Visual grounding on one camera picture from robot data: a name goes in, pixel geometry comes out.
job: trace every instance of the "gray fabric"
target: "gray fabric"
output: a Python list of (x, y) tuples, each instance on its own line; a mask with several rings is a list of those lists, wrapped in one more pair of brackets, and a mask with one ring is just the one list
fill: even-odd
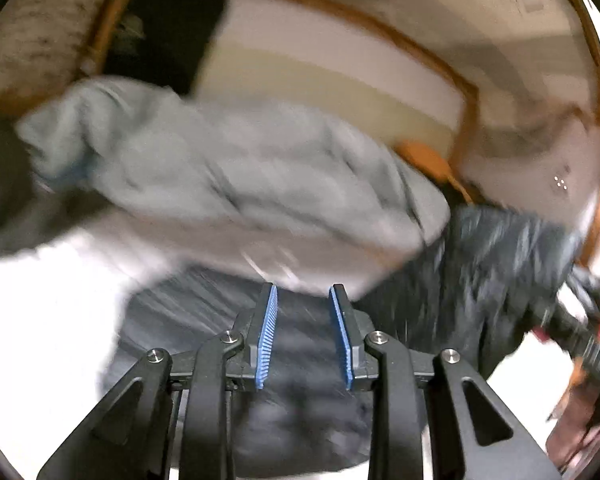
[(448, 220), (442, 194), (350, 124), (272, 100), (182, 100), (123, 78), (71, 88), (17, 125), (35, 170), (131, 211), (231, 218), (413, 250)]

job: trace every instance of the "blue object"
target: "blue object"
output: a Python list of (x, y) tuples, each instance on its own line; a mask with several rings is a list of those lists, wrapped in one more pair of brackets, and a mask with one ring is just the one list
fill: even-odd
[(273, 285), (269, 293), (269, 301), (264, 314), (264, 322), (258, 340), (258, 360), (256, 361), (256, 388), (261, 390), (264, 381), (269, 375), (269, 363), (271, 361), (271, 349), (273, 347), (273, 336), (276, 331), (276, 317), (278, 316), (278, 288)]
[(343, 370), (344, 370), (344, 380), (347, 385), (347, 390), (351, 389), (351, 385), (353, 384), (353, 364), (351, 358), (351, 344), (349, 343), (349, 336), (347, 336), (347, 329), (344, 327), (344, 319), (342, 319), (342, 311), (340, 309), (340, 303), (338, 302), (338, 297), (336, 296), (336, 291), (333, 287), (329, 289), (329, 297), (331, 298), (331, 303), (333, 305), (333, 309), (335, 311), (335, 319), (336, 325), (338, 327), (338, 331), (340, 333), (340, 341), (342, 342), (341, 349), (344, 352), (341, 352), (343, 359)]

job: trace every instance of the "patterned fabric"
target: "patterned fabric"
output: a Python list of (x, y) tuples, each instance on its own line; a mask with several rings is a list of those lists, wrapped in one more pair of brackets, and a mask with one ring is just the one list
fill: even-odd
[(0, 95), (49, 94), (75, 75), (103, 0), (9, 0), (0, 13)]
[(596, 105), (596, 73), (567, 0), (336, 0), (392, 25), (480, 89), (482, 121), (515, 124), (548, 97)]

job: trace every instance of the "white sheet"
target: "white sheet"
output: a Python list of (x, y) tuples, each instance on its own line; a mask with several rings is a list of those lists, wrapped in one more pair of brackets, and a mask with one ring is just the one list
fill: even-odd
[[(0, 448), (25, 480), (36, 477), (99, 400), (126, 300), (187, 260), (295, 290), (341, 282), (356, 298), (404, 256), (232, 224), (184, 228), (114, 210), (49, 246), (0, 260)], [(551, 428), (544, 421), (571, 365), (555, 346), (534, 341), (528, 336), (490, 384), (543, 446)], [(366, 466), (343, 474), (362, 480)]]

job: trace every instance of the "screw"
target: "screw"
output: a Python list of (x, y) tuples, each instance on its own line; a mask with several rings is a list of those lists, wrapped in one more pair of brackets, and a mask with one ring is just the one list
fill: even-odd
[(146, 358), (152, 363), (159, 363), (164, 359), (164, 350), (153, 348), (146, 353)]
[(442, 358), (449, 364), (454, 365), (460, 360), (460, 354), (453, 348), (446, 348), (440, 354)]
[(374, 345), (383, 345), (384, 343), (389, 341), (389, 336), (384, 332), (380, 332), (379, 330), (369, 332), (366, 335), (366, 338), (369, 339), (369, 342), (373, 343)]
[(225, 330), (220, 336), (220, 341), (227, 344), (235, 343), (236, 341), (238, 341), (238, 339), (240, 339), (240, 334), (238, 334), (237, 332), (233, 332), (232, 330)]

